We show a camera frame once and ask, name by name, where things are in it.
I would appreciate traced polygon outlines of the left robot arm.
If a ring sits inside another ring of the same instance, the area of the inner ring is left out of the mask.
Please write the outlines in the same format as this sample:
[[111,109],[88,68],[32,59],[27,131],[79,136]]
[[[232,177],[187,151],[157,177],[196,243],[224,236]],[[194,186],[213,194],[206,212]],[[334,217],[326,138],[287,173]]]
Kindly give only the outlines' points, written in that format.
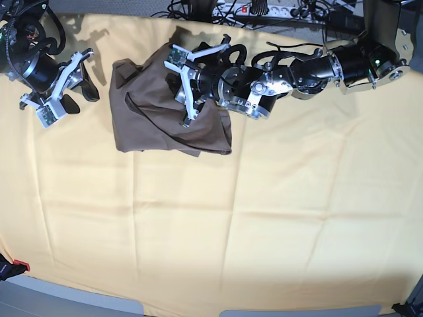
[[245,65],[247,49],[226,36],[217,46],[194,51],[173,46],[165,67],[180,76],[175,100],[184,105],[189,125],[206,100],[250,118],[267,118],[276,101],[308,100],[334,83],[342,92],[378,88],[410,69],[415,39],[400,27],[404,1],[365,1],[364,31],[353,40],[333,41],[313,53],[274,45]]

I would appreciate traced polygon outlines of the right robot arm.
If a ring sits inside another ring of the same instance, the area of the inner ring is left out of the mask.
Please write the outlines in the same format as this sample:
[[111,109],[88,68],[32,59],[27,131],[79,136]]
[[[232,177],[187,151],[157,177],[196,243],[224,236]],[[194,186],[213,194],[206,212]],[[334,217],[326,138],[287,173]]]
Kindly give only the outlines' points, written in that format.
[[1,22],[1,74],[30,89],[20,98],[21,110],[35,109],[40,120],[51,125],[80,111],[65,90],[79,87],[85,100],[99,100],[84,65],[92,49],[75,52],[66,62],[55,60],[65,48],[66,35],[48,1],[2,1]]

